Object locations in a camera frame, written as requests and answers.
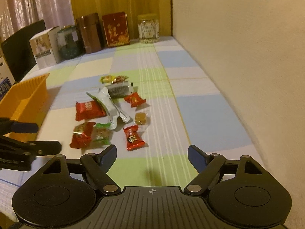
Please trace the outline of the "red gold foil snack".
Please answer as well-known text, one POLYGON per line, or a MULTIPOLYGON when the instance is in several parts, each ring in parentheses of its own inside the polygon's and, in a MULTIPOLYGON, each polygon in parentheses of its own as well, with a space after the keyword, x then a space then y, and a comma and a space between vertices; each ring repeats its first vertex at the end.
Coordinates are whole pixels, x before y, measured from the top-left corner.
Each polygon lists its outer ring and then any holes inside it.
POLYGON ((77 125, 73 130, 70 148, 87 148, 92 141, 92 132, 95 125, 95 122, 85 122, 80 125, 77 125))

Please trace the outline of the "red star wrapper candy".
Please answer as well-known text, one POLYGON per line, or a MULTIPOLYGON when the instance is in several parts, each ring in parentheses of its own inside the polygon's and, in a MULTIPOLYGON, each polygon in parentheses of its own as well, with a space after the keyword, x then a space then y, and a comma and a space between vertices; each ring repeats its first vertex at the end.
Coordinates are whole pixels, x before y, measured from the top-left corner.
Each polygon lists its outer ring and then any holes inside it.
POLYGON ((124 133, 127 140, 127 150, 132 151, 144 147, 145 142, 138 134, 138 125, 132 125, 124 128, 124 133))

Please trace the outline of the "red double happiness packet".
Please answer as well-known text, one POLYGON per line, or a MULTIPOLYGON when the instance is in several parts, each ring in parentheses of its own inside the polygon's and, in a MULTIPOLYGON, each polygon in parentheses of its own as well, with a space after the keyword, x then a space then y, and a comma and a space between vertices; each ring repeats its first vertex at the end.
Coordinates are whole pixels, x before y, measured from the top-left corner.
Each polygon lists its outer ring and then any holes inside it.
POLYGON ((105 110, 94 100, 83 103, 76 102, 75 108, 75 120, 78 122, 106 116, 105 110))

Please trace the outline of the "green silver snack pouch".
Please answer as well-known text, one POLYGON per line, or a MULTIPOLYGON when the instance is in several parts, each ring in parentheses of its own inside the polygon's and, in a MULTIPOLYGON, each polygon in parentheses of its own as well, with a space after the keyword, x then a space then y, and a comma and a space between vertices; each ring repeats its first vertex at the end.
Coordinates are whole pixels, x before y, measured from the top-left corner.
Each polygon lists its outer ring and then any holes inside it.
POLYGON ((130 116, 113 102, 107 87, 100 88, 95 95, 89 92, 86 94, 104 108, 109 119, 110 130, 117 128, 117 120, 119 117, 124 123, 130 122, 130 116))

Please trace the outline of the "clear amber candy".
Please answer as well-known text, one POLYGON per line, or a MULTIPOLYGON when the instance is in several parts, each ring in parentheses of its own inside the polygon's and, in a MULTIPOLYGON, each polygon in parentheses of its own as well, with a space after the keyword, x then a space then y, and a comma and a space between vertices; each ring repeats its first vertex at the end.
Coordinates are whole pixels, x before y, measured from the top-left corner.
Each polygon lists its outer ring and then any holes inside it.
POLYGON ((137 112, 134 122, 139 127, 139 131, 144 132, 150 126, 150 114, 146 112, 137 112))

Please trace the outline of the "red twisted wrapper candy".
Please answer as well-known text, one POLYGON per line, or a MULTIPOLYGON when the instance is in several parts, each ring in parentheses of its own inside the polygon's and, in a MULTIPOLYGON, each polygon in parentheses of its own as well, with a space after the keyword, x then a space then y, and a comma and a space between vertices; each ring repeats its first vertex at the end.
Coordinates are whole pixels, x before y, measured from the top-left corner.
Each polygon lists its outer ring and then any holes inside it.
POLYGON ((132 108, 138 107, 146 102, 146 99, 141 98, 137 92, 126 96, 124 100, 129 103, 132 108))

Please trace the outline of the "clear black sesame bar packet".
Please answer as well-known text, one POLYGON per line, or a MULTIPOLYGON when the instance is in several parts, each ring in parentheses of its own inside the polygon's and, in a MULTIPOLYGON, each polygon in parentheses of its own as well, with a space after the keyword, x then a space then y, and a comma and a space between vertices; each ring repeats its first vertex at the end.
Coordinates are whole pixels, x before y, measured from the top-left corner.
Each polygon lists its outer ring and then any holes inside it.
POLYGON ((133 83, 129 83, 128 81, 110 84, 106 88, 108 89, 110 97, 114 99, 124 98, 131 95, 134 91, 133 83))

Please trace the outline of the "yellow green candy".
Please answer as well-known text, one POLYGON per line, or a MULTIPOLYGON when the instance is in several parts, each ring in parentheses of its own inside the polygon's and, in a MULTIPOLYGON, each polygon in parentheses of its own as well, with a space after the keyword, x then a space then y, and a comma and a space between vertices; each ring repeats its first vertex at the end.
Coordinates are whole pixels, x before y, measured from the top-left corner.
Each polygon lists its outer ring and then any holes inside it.
POLYGON ((102 84, 104 84, 104 83, 112 83, 114 80, 115 80, 115 76, 112 76, 112 75, 102 76, 100 78, 100 82, 102 84))

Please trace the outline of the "dark red foil candy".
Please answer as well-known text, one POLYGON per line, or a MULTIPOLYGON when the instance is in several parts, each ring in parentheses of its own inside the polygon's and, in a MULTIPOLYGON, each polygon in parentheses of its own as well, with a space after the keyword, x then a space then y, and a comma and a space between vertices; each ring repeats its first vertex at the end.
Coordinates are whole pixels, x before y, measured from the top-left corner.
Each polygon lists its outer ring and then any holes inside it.
POLYGON ((121 83, 128 79, 128 76, 113 76, 111 80, 111 84, 121 83))

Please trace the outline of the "green brown snack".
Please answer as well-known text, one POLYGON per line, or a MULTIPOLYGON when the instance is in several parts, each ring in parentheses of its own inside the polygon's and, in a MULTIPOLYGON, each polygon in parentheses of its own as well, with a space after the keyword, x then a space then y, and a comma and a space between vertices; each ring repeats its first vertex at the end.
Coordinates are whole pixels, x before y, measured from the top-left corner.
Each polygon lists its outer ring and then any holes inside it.
POLYGON ((91 133, 91 143, 99 145, 110 144, 110 123, 96 123, 91 133))

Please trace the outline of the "orange plastic tray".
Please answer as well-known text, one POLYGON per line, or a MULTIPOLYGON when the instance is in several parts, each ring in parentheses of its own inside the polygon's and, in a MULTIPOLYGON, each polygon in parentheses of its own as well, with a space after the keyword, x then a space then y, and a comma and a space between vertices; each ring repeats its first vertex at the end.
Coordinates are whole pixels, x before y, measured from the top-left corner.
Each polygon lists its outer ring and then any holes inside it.
POLYGON ((41 127, 47 114, 47 78, 50 74, 13 85, 1 100, 1 117, 41 127))

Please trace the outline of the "blue milk carton box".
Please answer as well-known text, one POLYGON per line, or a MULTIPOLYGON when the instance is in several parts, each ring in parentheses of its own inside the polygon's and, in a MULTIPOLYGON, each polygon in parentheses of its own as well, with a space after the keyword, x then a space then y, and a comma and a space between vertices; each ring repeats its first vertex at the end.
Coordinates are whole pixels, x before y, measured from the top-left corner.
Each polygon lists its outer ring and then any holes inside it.
POLYGON ((15 79, 8 67, 5 59, 0 59, 0 100, 8 93, 10 88, 14 85, 15 79))

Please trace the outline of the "black chair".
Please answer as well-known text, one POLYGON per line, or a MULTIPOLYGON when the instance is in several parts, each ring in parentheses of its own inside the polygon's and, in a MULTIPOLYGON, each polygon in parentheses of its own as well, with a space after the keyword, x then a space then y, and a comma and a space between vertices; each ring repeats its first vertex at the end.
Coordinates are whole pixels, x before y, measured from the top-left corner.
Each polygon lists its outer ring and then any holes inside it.
POLYGON ((21 81, 35 66, 36 61, 30 46, 30 39, 45 29, 44 20, 39 20, 18 30, 1 43, 4 59, 16 82, 21 81))

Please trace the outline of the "red gold gift box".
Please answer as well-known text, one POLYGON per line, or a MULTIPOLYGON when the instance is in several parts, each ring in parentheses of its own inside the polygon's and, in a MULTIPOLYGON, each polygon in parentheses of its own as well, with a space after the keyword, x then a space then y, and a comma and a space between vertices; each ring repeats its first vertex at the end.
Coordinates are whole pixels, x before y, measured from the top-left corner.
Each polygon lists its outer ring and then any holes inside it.
POLYGON ((125 12, 103 15, 102 23, 109 48, 130 44, 127 15, 125 12))

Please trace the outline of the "clear jar of nuts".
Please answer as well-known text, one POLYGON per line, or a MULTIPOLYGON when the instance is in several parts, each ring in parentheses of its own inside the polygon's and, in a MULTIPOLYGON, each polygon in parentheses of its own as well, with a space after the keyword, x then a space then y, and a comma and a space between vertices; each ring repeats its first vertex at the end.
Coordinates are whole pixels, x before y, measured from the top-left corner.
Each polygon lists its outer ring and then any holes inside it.
POLYGON ((137 16, 137 26, 140 43, 157 42, 160 37, 159 20, 157 14, 142 14, 137 16))

